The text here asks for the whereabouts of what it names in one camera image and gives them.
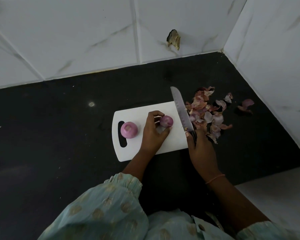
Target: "light green dress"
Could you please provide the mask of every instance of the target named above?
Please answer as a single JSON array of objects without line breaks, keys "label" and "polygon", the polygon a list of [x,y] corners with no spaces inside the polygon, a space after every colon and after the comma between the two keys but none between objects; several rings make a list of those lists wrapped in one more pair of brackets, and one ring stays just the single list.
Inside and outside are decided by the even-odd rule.
[{"label": "light green dress", "polygon": [[[69,204],[39,240],[233,239],[222,229],[180,210],[147,216],[139,204],[142,184],[118,173]],[[237,239],[300,239],[300,232],[269,221],[240,231]]]}]

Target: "black countertop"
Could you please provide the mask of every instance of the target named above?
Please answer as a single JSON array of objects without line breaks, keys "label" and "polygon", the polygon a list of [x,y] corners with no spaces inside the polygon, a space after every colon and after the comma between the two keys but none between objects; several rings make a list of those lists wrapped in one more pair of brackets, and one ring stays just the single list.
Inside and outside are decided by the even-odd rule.
[{"label": "black countertop", "polygon": [[[117,110],[172,101],[170,86],[191,101],[215,86],[232,92],[224,131],[214,145],[220,170],[240,184],[300,166],[300,149],[221,53],[0,89],[0,239],[36,239],[85,190],[128,164],[117,160],[111,126]],[[237,113],[254,100],[252,116]],[[169,201],[200,190],[187,149],[156,155],[140,202]]]}]

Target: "knife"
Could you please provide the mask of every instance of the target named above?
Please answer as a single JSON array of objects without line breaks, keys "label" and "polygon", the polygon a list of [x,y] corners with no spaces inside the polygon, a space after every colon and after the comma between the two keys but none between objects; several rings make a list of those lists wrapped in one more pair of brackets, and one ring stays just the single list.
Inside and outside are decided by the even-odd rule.
[{"label": "knife", "polygon": [[181,93],[178,90],[178,88],[176,88],[176,87],[170,87],[170,89],[171,89],[174,103],[176,104],[176,110],[179,114],[182,127],[183,127],[184,131],[187,131],[188,133],[190,133],[192,135],[194,144],[196,145],[197,135],[195,133],[195,130],[193,129],[193,125],[190,121],[190,118],[189,118],[185,103],[183,102]]}]

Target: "sleeve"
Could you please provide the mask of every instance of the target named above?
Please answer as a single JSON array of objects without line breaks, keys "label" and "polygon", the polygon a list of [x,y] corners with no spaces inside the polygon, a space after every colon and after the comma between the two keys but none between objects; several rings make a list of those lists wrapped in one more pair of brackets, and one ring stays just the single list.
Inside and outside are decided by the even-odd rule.
[{"label": "sleeve", "polygon": [[244,228],[237,234],[237,239],[300,239],[300,232],[288,230],[273,222],[265,221]]},{"label": "sleeve", "polygon": [[50,239],[143,239],[149,221],[139,204],[140,181],[118,173],[69,204],[40,235]]}]

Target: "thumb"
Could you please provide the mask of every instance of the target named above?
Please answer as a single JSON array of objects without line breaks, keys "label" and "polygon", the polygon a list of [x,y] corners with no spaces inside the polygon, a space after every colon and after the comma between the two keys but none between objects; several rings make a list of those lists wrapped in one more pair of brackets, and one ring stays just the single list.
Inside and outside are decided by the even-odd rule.
[{"label": "thumb", "polygon": [[189,132],[185,133],[185,136],[187,137],[187,143],[188,143],[188,149],[189,149],[189,154],[191,155],[192,152],[194,152],[196,146],[195,146],[195,141],[193,140],[192,135]]},{"label": "thumb", "polygon": [[162,141],[164,141],[168,137],[171,129],[172,127],[168,127],[160,134],[160,138],[162,139]]}]

